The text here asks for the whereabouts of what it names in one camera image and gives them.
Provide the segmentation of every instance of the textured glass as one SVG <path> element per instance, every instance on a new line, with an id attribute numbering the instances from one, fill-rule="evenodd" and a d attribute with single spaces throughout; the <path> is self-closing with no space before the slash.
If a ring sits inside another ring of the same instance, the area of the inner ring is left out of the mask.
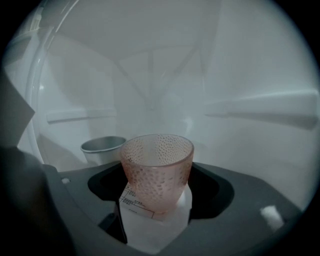
<path id="1" fill-rule="evenodd" d="M 184 137 L 151 134 L 133 138 L 121 148 L 125 175 L 151 211 L 173 209 L 187 184 L 194 145 Z"/>

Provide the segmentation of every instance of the dimpled pattern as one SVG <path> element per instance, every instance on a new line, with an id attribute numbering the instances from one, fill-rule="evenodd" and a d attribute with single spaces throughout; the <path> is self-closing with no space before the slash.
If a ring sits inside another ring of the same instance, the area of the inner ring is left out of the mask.
<path id="1" fill-rule="evenodd" d="M 174 208 L 179 200 L 189 178 L 193 153 L 193 144 L 183 137 L 151 134 L 129 140 L 120 155 L 136 195 L 148 209 L 159 213 Z"/>

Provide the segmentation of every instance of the curved white edge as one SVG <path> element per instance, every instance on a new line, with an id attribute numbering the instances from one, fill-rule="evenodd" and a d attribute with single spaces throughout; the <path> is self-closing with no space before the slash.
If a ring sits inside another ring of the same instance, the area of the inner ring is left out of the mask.
<path id="1" fill-rule="evenodd" d="M 292 126 L 310 127 L 315 124 L 319 92 L 301 90 L 277 92 L 239 99 L 207 102 L 204 114 L 209 117 L 258 119 Z"/>
<path id="2" fill-rule="evenodd" d="M 116 117 L 114 108 L 104 109 L 78 109 L 64 112 L 53 112 L 46 114 L 46 121 L 50 123 L 68 122 L 77 119 Z"/>

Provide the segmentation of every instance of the gray bowl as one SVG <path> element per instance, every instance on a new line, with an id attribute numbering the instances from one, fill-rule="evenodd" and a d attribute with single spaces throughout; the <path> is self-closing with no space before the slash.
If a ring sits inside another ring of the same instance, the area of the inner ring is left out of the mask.
<path id="1" fill-rule="evenodd" d="M 88 163 L 100 166 L 119 161 L 120 148 L 126 141 L 126 138 L 119 136 L 95 138 L 83 143 L 81 150 Z"/>

